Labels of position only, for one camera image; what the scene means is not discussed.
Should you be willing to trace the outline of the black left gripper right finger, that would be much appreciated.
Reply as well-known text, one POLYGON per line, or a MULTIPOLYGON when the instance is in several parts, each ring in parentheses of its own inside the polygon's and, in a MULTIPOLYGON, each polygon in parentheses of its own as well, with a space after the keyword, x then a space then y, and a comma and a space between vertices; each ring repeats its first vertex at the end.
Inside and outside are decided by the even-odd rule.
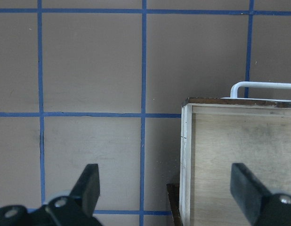
POLYGON ((291 226, 291 195, 269 190, 243 163, 231 166, 230 192, 252 226, 291 226))

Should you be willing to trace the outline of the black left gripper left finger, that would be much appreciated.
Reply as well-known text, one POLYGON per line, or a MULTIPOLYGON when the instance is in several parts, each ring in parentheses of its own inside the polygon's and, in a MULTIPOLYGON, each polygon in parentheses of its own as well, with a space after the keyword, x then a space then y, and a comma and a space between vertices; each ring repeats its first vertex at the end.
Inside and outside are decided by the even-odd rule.
POLYGON ((88 164, 68 195, 53 198, 33 212, 23 205, 0 208, 0 226, 100 226, 93 212, 100 196, 97 164, 88 164))

